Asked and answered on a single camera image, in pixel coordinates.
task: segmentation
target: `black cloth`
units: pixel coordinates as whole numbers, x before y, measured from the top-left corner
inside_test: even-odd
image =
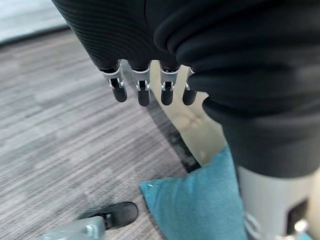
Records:
[[[236,164],[273,177],[320,165],[320,2],[192,0],[146,20],[155,45],[195,69]]]

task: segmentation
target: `floor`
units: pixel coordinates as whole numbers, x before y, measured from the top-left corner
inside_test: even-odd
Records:
[[[116,102],[69,31],[3,47],[0,62],[0,239],[34,239],[120,201],[139,217],[106,239],[164,239],[139,183],[198,165],[157,101],[139,106],[127,80]]]
[[[51,0],[0,1],[0,44],[65,24]]]

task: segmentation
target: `robotic hand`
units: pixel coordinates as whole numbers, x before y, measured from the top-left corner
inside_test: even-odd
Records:
[[[251,240],[291,240],[320,165],[320,2],[286,0],[52,0],[104,75],[127,98],[128,60],[142,106],[150,61],[169,105],[180,65],[183,102],[207,92],[237,168]]]

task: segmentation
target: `teal pillow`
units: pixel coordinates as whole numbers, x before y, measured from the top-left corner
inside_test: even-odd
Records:
[[[147,206],[168,240],[246,240],[233,159],[226,146],[186,177],[141,183]]]

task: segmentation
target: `carpet floor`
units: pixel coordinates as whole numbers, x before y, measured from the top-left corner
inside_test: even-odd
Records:
[[[121,201],[139,217],[107,240],[164,239],[139,183],[199,165],[153,97],[139,106],[128,64],[118,103],[69,31],[3,47],[0,63],[0,239],[34,239]]]

